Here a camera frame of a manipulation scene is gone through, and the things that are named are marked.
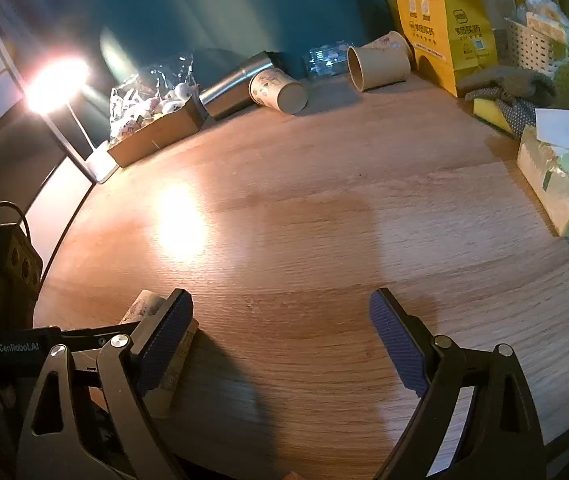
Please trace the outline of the cardboard tray box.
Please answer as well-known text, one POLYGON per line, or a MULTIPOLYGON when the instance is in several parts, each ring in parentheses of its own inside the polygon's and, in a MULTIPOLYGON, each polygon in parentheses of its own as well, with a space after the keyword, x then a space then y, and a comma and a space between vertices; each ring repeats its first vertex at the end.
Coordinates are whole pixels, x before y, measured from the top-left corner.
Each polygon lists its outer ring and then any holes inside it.
POLYGON ((203 124, 199 98, 190 96, 186 104, 176 112, 155 119, 149 125, 110 145, 108 153, 118 166, 125 168, 198 133, 203 124))

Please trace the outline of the clear bag of candies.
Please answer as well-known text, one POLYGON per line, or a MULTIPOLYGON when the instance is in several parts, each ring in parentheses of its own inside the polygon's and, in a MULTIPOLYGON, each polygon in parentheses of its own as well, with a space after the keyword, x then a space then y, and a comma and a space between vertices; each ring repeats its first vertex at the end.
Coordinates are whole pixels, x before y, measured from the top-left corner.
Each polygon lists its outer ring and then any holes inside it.
POLYGON ((181 110, 196 96, 193 54, 179 53, 141 68, 110 95, 110 144, 122 142, 143 127, 181 110))

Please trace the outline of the stainless steel tumbler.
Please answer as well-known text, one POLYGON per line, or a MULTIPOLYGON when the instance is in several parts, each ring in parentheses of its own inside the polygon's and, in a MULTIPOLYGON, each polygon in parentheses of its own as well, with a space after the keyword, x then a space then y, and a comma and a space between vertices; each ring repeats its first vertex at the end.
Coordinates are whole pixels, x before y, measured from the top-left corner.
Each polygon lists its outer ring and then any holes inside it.
POLYGON ((252 78, 263 70, 274 67, 270 52, 260 52, 248 58, 222 79, 200 93, 200 101, 206 113, 215 120, 222 120, 253 103, 250 96, 252 78))

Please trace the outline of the white desk lamp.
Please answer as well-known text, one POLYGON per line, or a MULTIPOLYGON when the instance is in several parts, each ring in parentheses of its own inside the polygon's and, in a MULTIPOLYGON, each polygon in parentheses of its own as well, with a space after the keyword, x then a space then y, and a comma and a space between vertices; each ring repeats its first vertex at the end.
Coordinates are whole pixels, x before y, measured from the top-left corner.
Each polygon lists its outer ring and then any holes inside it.
POLYGON ((100 102, 98 92, 88 84, 90 68, 88 63, 76 55, 62 55, 42 63, 30 77, 24 89, 28 109, 38 115, 52 132, 63 152, 92 184, 103 184, 118 168, 117 162, 108 153, 103 141, 99 146, 90 136, 73 110, 72 103, 79 96, 89 96, 89 101, 100 102), (60 128, 54 123, 52 115, 66 110, 88 144, 90 154, 87 159, 80 156, 60 128))

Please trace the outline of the patterned paper cup front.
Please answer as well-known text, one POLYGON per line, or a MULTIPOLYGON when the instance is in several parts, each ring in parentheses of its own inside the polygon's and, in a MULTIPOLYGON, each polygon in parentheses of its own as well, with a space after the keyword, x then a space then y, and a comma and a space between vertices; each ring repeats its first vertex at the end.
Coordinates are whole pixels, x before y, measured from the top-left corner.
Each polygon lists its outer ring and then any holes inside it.
MULTIPOLYGON (((148 315, 153 315, 164 302, 164 298, 147 289, 142 289, 136 300, 130 305, 120 323, 139 322, 148 315)), ((181 370, 184 368, 192 341, 199 329, 199 323, 191 318, 186 332, 168 364, 162 380, 154 389, 144 393, 143 402, 153 418, 165 419, 170 416, 170 405, 178 387, 181 370)))

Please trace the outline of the patterned paper cup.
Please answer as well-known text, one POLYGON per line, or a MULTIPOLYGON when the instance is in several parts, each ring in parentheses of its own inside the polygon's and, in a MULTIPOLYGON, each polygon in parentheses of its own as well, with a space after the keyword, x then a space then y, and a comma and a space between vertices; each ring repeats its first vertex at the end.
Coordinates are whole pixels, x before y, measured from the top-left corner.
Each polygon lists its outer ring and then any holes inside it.
POLYGON ((408 60, 410 62, 413 61, 413 53, 409 42, 405 36, 400 32, 396 32, 396 30, 391 30, 385 35, 368 42, 368 44, 365 44, 365 48, 403 50, 403 52, 406 53, 408 60))
POLYGON ((308 103, 304 86, 275 67, 254 75, 249 84, 249 92, 256 104, 289 115, 304 110, 308 103))
MULTIPOLYGON (((164 298, 147 289, 142 289, 136 300, 130 305, 120 323, 139 322, 148 315, 153 315, 164 302, 164 298)), ((191 318, 186 332, 168 364, 162 380, 154 389, 144 393, 143 402, 153 418, 165 419, 170 416, 170 405, 178 387, 181 370, 184 368, 192 341, 199 329, 199 323, 191 318)))

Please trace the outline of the patterned paper cup behind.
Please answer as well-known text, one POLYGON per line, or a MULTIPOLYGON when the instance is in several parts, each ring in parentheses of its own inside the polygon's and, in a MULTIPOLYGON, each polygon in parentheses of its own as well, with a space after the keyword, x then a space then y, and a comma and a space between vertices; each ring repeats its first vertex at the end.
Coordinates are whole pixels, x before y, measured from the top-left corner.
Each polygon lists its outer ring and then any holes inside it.
POLYGON ((413 53, 409 42, 405 36, 400 32, 396 32, 396 30, 391 30, 385 35, 368 42, 368 44, 365 44, 365 48, 403 50, 403 52, 406 53, 408 60, 410 62, 413 61, 413 53))

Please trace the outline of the yellow sponge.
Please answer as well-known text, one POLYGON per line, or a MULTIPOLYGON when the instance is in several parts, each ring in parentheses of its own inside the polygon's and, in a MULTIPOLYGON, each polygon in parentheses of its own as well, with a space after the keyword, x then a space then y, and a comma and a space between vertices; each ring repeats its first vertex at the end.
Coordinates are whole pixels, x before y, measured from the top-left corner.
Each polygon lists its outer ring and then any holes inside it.
POLYGON ((505 133, 513 133, 513 130, 505 119, 505 115, 501 112, 496 101, 481 98, 474 99, 473 115, 476 118, 481 119, 483 122, 488 122, 490 125, 505 133))

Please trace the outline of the grey cloth rag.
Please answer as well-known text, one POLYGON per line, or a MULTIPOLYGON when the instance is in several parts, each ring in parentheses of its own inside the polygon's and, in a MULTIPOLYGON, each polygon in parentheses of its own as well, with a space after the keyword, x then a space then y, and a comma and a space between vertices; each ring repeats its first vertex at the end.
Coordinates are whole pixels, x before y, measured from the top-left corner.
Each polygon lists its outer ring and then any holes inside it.
POLYGON ((537 108, 549 107, 557 89, 544 74, 527 68, 494 65, 459 81, 458 96, 472 105, 476 98, 496 101, 519 140, 527 127, 536 125, 537 108))

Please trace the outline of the teal curtain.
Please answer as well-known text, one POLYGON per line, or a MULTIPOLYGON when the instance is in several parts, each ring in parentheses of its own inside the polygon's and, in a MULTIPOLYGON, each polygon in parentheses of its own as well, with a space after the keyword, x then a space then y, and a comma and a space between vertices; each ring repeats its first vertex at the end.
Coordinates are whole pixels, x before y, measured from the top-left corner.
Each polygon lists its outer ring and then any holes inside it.
POLYGON ((366 44, 394 26, 386 0, 0 0, 0 36, 24 78, 78 56, 102 96, 181 53, 203 87, 263 51, 301 78, 309 50, 366 44))

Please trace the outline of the brown paper cup open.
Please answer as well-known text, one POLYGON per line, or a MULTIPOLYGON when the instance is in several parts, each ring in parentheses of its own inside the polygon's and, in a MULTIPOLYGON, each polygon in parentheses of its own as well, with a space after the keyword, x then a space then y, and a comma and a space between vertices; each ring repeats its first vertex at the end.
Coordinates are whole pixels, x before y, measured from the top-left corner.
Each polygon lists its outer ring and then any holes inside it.
POLYGON ((405 81, 410 72, 403 50, 349 47, 347 66, 351 82, 359 92, 405 81))

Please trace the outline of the yellow paper bag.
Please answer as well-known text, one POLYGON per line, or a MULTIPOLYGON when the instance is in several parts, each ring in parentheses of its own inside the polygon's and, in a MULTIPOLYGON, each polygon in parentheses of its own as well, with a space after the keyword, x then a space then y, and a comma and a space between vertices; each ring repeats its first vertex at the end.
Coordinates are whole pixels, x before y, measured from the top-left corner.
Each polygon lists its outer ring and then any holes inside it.
POLYGON ((396 0, 420 74, 453 96, 460 81, 498 63, 482 0, 396 0))

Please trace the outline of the patterned paper cup left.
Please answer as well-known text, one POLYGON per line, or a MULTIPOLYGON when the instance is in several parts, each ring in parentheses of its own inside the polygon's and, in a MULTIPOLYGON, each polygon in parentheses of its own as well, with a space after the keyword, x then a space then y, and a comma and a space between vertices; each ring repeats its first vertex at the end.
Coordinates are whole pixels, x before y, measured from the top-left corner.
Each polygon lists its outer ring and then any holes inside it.
POLYGON ((304 110, 308 103, 304 86, 275 67, 254 75, 249 84, 249 92, 256 104, 289 115, 304 110))

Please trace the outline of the crumpled clear plastic wrapper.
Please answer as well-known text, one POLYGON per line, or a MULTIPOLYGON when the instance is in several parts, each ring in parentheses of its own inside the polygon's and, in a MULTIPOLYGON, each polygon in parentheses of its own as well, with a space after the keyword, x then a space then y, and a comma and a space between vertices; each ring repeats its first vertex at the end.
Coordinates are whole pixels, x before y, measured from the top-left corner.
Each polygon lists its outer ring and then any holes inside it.
POLYGON ((350 42, 341 40, 309 49, 304 55, 307 76, 310 79, 319 79, 347 73, 347 54, 350 47, 350 42))

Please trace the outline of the white plastic basket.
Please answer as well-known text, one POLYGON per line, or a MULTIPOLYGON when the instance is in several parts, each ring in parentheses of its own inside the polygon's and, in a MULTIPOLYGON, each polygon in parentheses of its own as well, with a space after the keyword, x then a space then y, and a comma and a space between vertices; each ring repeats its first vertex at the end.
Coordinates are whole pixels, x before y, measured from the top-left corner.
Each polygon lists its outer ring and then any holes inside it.
POLYGON ((508 18, 505 21, 511 64, 549 77, 557 89, 552 107, 569 110, 569 46, 508 18))

